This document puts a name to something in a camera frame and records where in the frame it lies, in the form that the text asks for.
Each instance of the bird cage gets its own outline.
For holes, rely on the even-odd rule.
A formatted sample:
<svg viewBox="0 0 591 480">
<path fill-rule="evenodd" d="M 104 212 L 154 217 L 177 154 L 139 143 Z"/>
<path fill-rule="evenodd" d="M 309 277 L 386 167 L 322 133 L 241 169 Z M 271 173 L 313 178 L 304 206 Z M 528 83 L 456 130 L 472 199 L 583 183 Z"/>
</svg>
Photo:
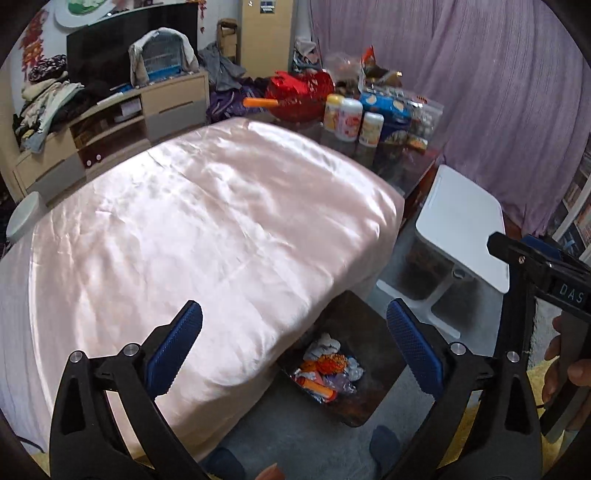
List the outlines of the bird cage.
<svg viewBox="0 0 591 480">
<path fill-rule="evenodd" d="M 178 75 L 182 71 L 183 40 L 168 32 L 156 32 L 142 49 L 150 82 Z"/>
</svg>

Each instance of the black cable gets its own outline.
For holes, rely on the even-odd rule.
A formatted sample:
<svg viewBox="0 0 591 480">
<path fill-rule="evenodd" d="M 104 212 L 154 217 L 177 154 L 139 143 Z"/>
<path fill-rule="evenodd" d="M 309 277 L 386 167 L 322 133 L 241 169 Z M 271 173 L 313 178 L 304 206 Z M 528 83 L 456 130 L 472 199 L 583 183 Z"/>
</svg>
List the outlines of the black cable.
<svg viewBox="0 0 591 480">
<path fill-rule="evenodd" d="M 31 440 L 24 439 L 24 438 L 22 438 L 22 437 L 19 437 L 18 435 L 17 435 L 17 439 L 18 439 L 20 442 L 23 442 L 23 443 L 26 443 L 27 445 L 30 445 L 30 446 L 32 446 L 32 447 L 35 447 L 35 448 L 36 448 L 37 450 L 39 450 L 41 453 L 45 453 L 45 452 L 43 451 L 43 449 L 42 449 L 41 447 L 39 447 L 39 445 L 38 445 L 38 444 L 36 444 L 35 442 L 32 442 Z"/>
</svg>

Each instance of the white folding table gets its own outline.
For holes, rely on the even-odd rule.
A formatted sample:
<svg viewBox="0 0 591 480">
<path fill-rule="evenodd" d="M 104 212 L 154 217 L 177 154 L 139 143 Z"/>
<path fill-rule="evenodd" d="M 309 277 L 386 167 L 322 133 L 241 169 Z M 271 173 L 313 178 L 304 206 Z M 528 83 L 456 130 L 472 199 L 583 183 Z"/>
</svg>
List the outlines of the white folding table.
<svg viewBox="0 0 591 480">
<path fill-rule="evenodd" d="M 501 205 L 486 190 L 442 165 L 416 231 L 421 241 L 454 263 L 450 274 L 424 300 L 411 300 L 382 280 L 377 286 L 393 298 L 402 298 L 420 321 L 435 325 L 447 340 L 458 340 L 461 332 L 437 317 L 432 308 L 454 283 L 470 278 L 507 293 L 509 267 L 486 247 L 492 233 L 505 233 Z"/>
</svg>

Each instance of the television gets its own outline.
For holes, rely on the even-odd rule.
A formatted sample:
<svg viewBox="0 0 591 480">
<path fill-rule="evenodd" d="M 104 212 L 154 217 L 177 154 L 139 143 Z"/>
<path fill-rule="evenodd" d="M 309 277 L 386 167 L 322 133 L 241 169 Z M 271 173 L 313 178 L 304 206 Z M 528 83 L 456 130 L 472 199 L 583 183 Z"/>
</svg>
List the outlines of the television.
<svg viewBox="0 0 591 480">
<path fill-rule="evenodd" d="M 198 4 L 157 5 L 124 12 L 67 36 L 71 82 L 103 80 L 113 91 L 129 83 L 129 46 L 160 27 L 178 30 L 197 51 Z"/>
</svg>

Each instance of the mattress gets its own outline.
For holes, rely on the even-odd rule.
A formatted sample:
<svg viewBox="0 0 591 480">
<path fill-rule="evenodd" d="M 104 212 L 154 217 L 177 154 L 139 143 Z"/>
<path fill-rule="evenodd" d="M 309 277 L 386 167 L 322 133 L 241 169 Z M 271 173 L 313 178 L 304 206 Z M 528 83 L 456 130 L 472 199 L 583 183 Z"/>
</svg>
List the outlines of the mattress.
<svg viewBox="0 0 591 480">
<path fill-rule="evenodd" d="M 58 205 L 0 262 L 0 408 L 17 434 L 47 447 L 70 352 L 113 355 L 141 343 L 191 299 L 202 332 L 156 403 L 203 457 L 331 299 L 369 293 L 403 206 L 352 160 L 246 119 L 133 157 Z M 117 396 L 109 399 L 140 455 Z"/>
</svg>

